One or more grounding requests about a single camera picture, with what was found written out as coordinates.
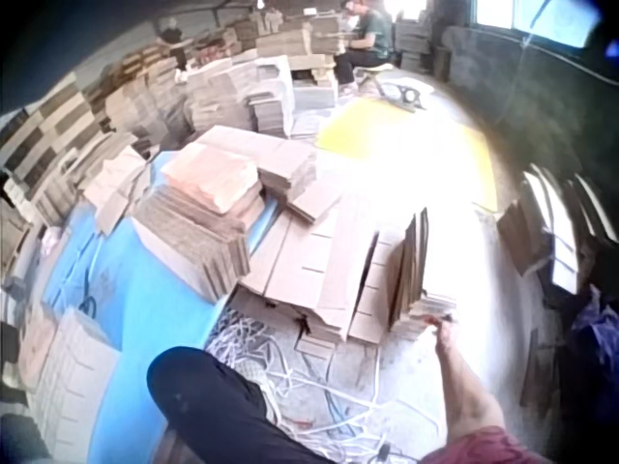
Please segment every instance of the seated person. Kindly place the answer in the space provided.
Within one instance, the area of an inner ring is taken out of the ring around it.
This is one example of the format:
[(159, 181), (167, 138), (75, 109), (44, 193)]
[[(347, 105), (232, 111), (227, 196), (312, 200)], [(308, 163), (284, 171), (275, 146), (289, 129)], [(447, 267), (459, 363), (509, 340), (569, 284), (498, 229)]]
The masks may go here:
[(336, 56), (336, 76), (343, 91), (356, 87), (354, 68), (375, 68), (389, 62), (391, 22), (366, 6), (365, 1), (347, 1), (343, 5), (351, 15), (360, 16), (354, 31), (359, 38), (350, 41), (346, 52)]

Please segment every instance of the person's leg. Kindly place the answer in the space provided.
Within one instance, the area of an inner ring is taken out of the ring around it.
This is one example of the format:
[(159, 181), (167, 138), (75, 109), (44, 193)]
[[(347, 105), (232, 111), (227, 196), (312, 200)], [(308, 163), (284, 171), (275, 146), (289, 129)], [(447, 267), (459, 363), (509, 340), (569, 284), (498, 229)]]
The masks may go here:
[(348, 61), (348, 52), (336, 55), (336, 78), (339, 85), (352, 84), (355, 74), (352, 73), (352, 65)]
[(170, 427), (206, 464), (331, 462), (269, 423), (260, 388), (203, 351), (172, 348), (147, 377)]
[(376, 53), (368, 50), (348, 50), (348, 62), (351, 67), (376, 68), (389, 62), (389, 58), (379, 58)]

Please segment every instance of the stack of cardboard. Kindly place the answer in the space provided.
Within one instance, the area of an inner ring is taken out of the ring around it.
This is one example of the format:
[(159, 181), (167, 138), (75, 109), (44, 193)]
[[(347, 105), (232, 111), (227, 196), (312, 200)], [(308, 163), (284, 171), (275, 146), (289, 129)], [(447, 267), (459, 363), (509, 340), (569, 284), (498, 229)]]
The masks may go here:
[(288, 206), (296, 214), (314, 224), (327, 215), (342, 195), (341, 183), (318, 179), (309, 184), (306, 190)]
[(102, 136), (74, 73), (12, 116), (1, 130), (0, 164), (11, 177), (5, 191), (26, 220), (64, 222), (76, 198), (60, 166)]
[(246, 233), (264, 209), (253, 161), (192, 143), (163, 167), (169, 181), (141, 202), (141, 242), (211, 303), (250, 271)]
[(260, 22), (249, 17), (233, 24), (237, 40), (241, 42), (243, 51), (255, 48), (256, 39), (260, 37)]
[(361, 292), (349, 335), (378, 345), (389, 331), (389, 318), (398, 284), (403, 234), (381, 230), (369, 262), (368, 274)]
[(240, 284), (288, 318), (304, 319), (311, 337), (345, 341), (373, 234), (368, 202), (358, 195), (346, 194), (314, 225), (284, 211)]
[(200, 143), (181, 150), (162, 173), (173, 187), (218, 215), (226, 214), (258, 182), (251, 159)]
[(196, 141), (252, 158), (262, 184), (285, 201), (294, 200), (316, 179), (316, 151), (302, 142), (222, 127)]
[(160, 60), (146, 72), (148, 90), (168, 132), (175, 140), (182, 141), (187, 138), (191, 129), (184, 110), (187, 99), (185, 86), (176, 84), (176, 67), (176, 58), (168, 58)]
[(103, 170), (105, 160), (116, 158), (136, 141), (137, 137), (127, 132), (108, 132), (80, 150), (77, 156), (71, 159), (71, 164), (64, 166), (64, 175), (78, 190), (85, 190), (90, 181)]
[(317, 86), (311, 80), (296, 80), (294, 101), (299, 110), (335, 108), (338, 103), (338, 85), (334, 80), (331, 80), (331, 87)]
[(297, 198), (316, 179), (316, 152), (310, 145), (284, 141), (258, 164), (264, 187), (285, 201)]
[(180, 143), (190, 134), (185, 118), (185, 91), (174, 82), (174, 59), (161, 60), (105, 99), (105, 113), (117, 131), (156, 146), (165, 137)]
[(252, 130), (253, 121), (246, 99), (257, 82), (258, 71), (253, 61), (233, 65), (228, 58), (191, 73), (186, 109), (193, 128), (207, 131), (222, 124)]
[(258, 84), (249, 94), (249, 104), (260, 133), (288, 138), (292, 131), (292, 105), (286, 86), (276, 79)]
[(311, 33), (309, 28), (279, 32), (256, 40), (258, 56), (296, 56), (311, 54)]
[(520, 198), (497, 221), (521, 275), (549, 266), (550, 282), (570, 294), (579, 288), (572, 219), (552, 175), (538, 166), (524, 173)]
[(146, 75), (127, 82), (107, 97), (105, 113), (117, 131), (148, 137), (152, 145), (160, 144), (168, 134), (155, 99), (148, 91)]
[(4, 278), (12, 265), (17, 247), (28, 230), (26, 220), (5, 201), (0, 199), (0, 220), (2, 234), (0, 234), (0, 276)]
[(402, 53), (400, 67), (413, 73), (426, 73), (430, 28), (427, 21), (402, 20), (396, 23), (396, 50)]
[(63, 314), (28, 406), (55, 462), (86, 462), (97, 414), (120, 359), (95, 320)]
[(150, 187), (150, 165), (130, 146), (102, 165), (84, 196), (97, 209), (98, 230), (109, 236), (128, 208), (134, 207)]
[(392, 332), (415, 340), (427, 316), (456, 316), (457, 245), (448, 215), (423, 209), (413, 217), (403, 243)]

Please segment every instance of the concrete wall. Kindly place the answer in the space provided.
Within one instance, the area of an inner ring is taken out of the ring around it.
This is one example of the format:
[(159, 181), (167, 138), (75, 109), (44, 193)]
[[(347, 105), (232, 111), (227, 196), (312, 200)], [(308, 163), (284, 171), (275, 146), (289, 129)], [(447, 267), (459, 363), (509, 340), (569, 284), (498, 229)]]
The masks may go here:
[(559, 177), (582, 172), (619, 220), (619, 83), (607, 83), (560, 57), (495, 33), (449, 27), (450, 85), (499, 135), (524, 167)]

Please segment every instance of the cardboard stack on floor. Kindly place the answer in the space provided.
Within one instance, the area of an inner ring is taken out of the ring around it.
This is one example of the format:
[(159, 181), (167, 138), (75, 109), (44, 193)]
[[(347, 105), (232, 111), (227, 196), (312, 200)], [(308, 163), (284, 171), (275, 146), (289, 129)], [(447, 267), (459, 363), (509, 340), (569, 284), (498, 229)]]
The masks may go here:
[(102, 161), (102, 170), (88, 183), (84, 197), (96, 208), (97, 229), (109, 236), (129, 208), (151, 185), (150, 164), (131, 146)]
[(0, 164), (10, 174), (5, 191), (22, 216), (61, 225), (76, 198), (60, 167), (103, 136), (74, 73), (41, 100), (19, 110), (1, 130)]
[(563, 199), (578, 249), (577, 288), (591, 283), (606, 297), (619, 300), (619, 234), (604, 209), (604, 197), (590, 179), (576, 174), (564, 183)]
[(413, 73), (427, 73), (429, 21), (401, 20), (396, 23), (396, 50), (401, 52), (400, 67)]
[(255, 162), (191, 143), (166, 164), (167, 185), (135, 209), (141, 242), (210, 303), (250, 271), (247, 231), (264, 209)]
[(24, 234), (28, 230), (28, 223), (4, 198), (0, 199), (0, 277), (4, 281), (7, 271), (11, 269), (14, 254)]
[(561, 190), (548, 171), (531, 165), (520, 198), (497, 221), (521, 275), (549, 265), (553, 285), (578, 291), (578, 259), (572, 219)]
[(249, 92), (249, 105), (260, 133), (289, 138), (295, 107), (286, 56), (256, 60), (260, 83)]
[(251, 158), (264, 187), (283, 201), (293, 201), (316, 179), (316, 151), (302, 142), (219, 126), (196, 142)]
[(309, 21), (312, 53), (337, 55), (345, 51), (339, 19), (339, 14), (329, 14), (313, 17)]
[(299, 109), (325, 109), (335, 107), (338, 101), (338, 82), (332, 55), (299, 55), (288, 57), (292, 71), (306, 71), (311, 79), (294, 81), (295, 102)]
[(311, 32), (309, 27), (279, 32), (256, 40), (258, 56), (296, 56), (311, 54)]
[(404, 234), (396, 230), (385, 229), (378, 233), (349, 336), (378, 345), (389, 331), (403, 239)]
[(221, 124), (252, 130), (246, 98), (257, 83), (258, 72), (253, 61), (233, 65), (227, 58), (191, 72), (186, 111), (193, 128), (207, 131)]
[(450, 216), (423, 209), (406, 229), (391, 331), (415, 340), (428, 327), (427, 316), (457, 318), (459, 267)]
[(167, 130), (174, 140), (183, 141), (191, 132), (185, 117), (185, 86), (176, 84), (176, 58), (160, 60), (145, 72), (148, 90), (159, 111)]
[(180, 143), (191, 132), (184, 111), (185, 89), (174, 82), (175, 67), (174, 59), (161, 60), (105, 99), (110, 125), (133, 133), (142, 149), (167, 137)]
[[(373, 235), (368, 202), (359, 195), (345, 194), (315, 224), (284, 211), (240, 284), (268, 302), (264, 311), (305, 320), (309, 336), (333, 348), (348, 337)], [(243, 311), (234, 301), (231, 307)]]
[(86, 462), (121, 354), (97, 322), (73, 307), (59, 323), (40, 304), (32, 311), (18, 360), (29, 412), (54, 462)]

